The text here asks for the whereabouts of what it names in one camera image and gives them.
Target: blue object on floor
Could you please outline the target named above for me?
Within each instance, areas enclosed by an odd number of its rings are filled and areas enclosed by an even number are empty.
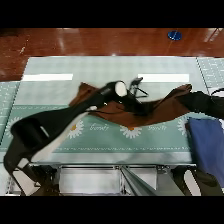
[[[181,32],[170,31],[168,33],[168,37],[172,40],[180,40],[182,38],[182,34],[181,34]]]
[[[224,187],[224,133],[218,119],[189,118],[198,168],[214,175]]]

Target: daisy print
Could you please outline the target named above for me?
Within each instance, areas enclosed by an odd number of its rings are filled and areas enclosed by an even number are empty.
[[[187,123],[187,117],[182,117],[179,119],[178,121],[178,130],[181,132],[182,135],[186,135],[187,134],[187,130],[186,130],[186,123]]]
[[[142,130],[142,128],[138,128],[138,127],[124,127],[122,125],[120,125],[120,127],[121,127],[120,131],[123,132],[123,135],[126,138],[130,138],[130,139],[139,136]]]
[[[6,125],[6,128],[5,128],[5,134],[8,136],[8,138],[12,137],[12,134],[11,134],[12,125],[21,119],[22,119],[21,117],[14,117],[8,122],[8,124]]]
[[[81,135],[83,127],[84,127],[84,124],[83,124],[83,121],[81,120],[77,124],[73,125],[68,134],[69,138],[72,139]]]

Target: reddish brown floor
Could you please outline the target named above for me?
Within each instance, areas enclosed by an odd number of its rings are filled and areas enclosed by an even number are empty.
[[[20,80],[27,59],[56,55],[161,55],[224,57],[224,31],[178,28],[18,28],[0,29],[0,81]]]

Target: brown towel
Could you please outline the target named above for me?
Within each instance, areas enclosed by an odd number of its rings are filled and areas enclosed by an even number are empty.
[[[191,89],[192,86],[190,84],[182,85],[173,89],[164,99],[144,102],[149,104],[150,108],[153,108],[147,116],[135,116],[129,112],[122,112],[119,108],[123,109],[123,105],[114,101],[108,103],[108,105],[101,108],[100,111],[117,114],[104,114],[99,112],[93,112],[90,114],[126,127],[139,127],[170,121],[190,112],[190,110],[182,105],[176,97],[190,93]],[[98,89],[93,86],[81,83],[76,98],[70,102],[69,106],[82,102],[96,90]]]

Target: robotic arm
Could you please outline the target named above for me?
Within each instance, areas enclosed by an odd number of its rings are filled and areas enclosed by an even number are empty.
[[[115,101],[122,103],[126,111],[140,116],[147,114],[145,104],[136,99],[141,80],[135,79],[129,90],[122,81],[110,82],[78,105],[40,112],[16,122],[11,128],[13,140],[4,157],[4,166],[22,194],[49,195],[46,192],[50,192],[50,195],[60,195],[58,186],[53,183],[56,170],[51,166],[30,166],[30,163],[53,152],[65,140],[71,127],[89,112]]]

